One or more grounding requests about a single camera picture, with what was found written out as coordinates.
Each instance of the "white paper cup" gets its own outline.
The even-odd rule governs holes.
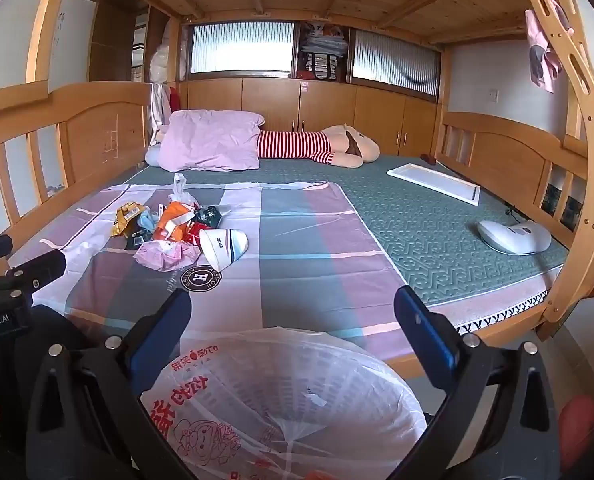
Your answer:
[[[208,263],[215,270],[224,270],[248,249],[248,238],[238,229],[202,229],[199,244]]]

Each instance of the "pink plastic wrapper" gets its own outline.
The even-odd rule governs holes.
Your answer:
[[[144,267],[167,272],[193,265],[201,253],[199,247],[186,242],[151,240],[142,243],[133,258]]]

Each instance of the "pink pillow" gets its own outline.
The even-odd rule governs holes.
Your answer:
[[[174,112],[161,143],[159,164],[168,171],[256,170],[261,124],[264,118],[253,112]]]

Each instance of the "trash bin liner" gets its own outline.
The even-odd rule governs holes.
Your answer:
[[[200,480],[385,479],[426,429],[383,362],[283,328],[183,338],[142,402]]]

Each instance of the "round black logo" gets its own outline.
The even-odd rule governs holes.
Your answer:
[[[219,285],[221,272],[209,265],[202,265],[186,270],[180,279],[190,292],[207,292]]]

